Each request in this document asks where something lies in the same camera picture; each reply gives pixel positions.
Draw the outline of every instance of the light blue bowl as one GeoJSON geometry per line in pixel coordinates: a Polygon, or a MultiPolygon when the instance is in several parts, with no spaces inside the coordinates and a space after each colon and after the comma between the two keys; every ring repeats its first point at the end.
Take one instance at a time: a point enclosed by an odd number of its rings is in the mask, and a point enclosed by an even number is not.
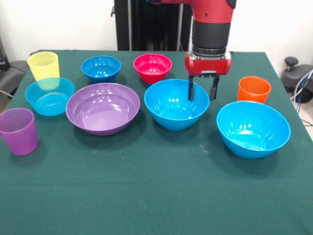
{"type": "Polygon", "coordinates": [[[194,101],[188,100],[188,81],[163,80],[153,84],[144,101],[154,120],[171,131],[181,131],[196,123],[209,107],[206,91],[194,83],[194,101]]]}
{"type": "Polygon", "coordinates": [[[111,56],[95,56],[84,61],[82,72],[94,83],[114,82],[121,70],[121,62],[111,56]]]}
{"type": "Polygon", "coordinates": [[[257,159],[284,146],[290,126],[279,112],[265,104],[238,101],[222,107],[217,127],[226,146],[237,156],[257,159]]]}
{"type": "Polygon", "coordinates": [[[31,84],[25,91],[25,98],[38,114],[56,116],[65,112],[67,101],[73,94],[71,81],[54,77],[31,84]]]}

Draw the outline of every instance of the plastic bowl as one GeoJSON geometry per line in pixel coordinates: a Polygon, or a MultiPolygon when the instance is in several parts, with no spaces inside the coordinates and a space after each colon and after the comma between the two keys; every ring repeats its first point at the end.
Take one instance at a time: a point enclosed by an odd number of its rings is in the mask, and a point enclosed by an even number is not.
{"type": "Polygon", "coordinates": [[[53,77],[31,84],[25,91],[25,98],[38,114],[56,116],[65,112],[67,101],[73,94],[71,81],[53,77]]]}
{"type": "Polygon", "coordinates": [[[82,72],[94,83],[114,82],[121,70],[121,62],[111,56],[95,56],[84,61],[82,72]]]}
{"type": "Polygon", "coordinates": [[[194,83],[194,101],[188,100],[188,81],[168,79],[149,87],[144,101],[154,120],[171,131],[196,123],[209,107],[206,91],[194,83]]]}
{"type": "Polygon", "coordinates": [[[257,159],[284,146],[290,126],[279,112],[265,104],[238,101],[222,107],[217,127],[226,146],[237,156],[257,159]]]}
{"type": "Polygon", "coordinates": [[[165,55],[144,54],[135,59],[134,68],[142,80],[154,84],[166,77],[172,68],[172,61],[165,55]]]}
{"type": "Polygon", "coordinates": [[[89,134],[115,134],[134,119],[140,100],[132,89],[116,83],[98,83],[77,91],[68,101],[67,118],[89,134]]]}

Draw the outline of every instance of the large blue bowl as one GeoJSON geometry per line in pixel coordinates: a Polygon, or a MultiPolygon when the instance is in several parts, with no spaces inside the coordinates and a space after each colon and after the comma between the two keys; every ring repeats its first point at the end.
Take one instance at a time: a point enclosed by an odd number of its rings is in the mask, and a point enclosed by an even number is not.
{"type": "Polygon", "coordinates": [[[288,142],[291,133],[283,115],[270,106],[250,101],[227,104],[216,121],[226,146],[246,159],[274,153],[288,142]]]}
{"type": "Polygon", "coordinates": [[[153,84],[144,101],[152,117],[164,128],[181,131],[196,123],[209,107],[206,91],[194,83],[194,101],[188,100],[188,81],[163,80],[153,84]]]}
{"type": "Polygon", "coordinates": [[[114,82],[121,62],[111,56],[95,56],[82,63],[82,72],[94,83],[114,82]]]}

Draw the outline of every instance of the red robot arm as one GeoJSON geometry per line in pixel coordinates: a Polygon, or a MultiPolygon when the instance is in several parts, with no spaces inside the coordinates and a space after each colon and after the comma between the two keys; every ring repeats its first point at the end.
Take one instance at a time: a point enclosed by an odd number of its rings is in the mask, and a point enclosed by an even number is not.
{"type": "Polygon", "coordinates": [[[154,4],[189,4],[193,10],[192,52],[186,54],[189,75],[188,99],[193,100],[193,78],[214,77],[210,99],[215,100],[220,75],[229,72],[231,56],[226,52],[236,0],[147,0],[154,4]]]}

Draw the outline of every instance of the yellow cup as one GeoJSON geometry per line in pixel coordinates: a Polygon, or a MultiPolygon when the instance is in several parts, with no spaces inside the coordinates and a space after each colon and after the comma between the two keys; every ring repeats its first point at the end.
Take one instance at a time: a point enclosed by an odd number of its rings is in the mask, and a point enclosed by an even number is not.
{"type": "Polygon", "coordinates": [[[48,77],[60,77],[58,55],[51,51],[42,51],[32,54],[27,63],[35,80],[48,77]]]}

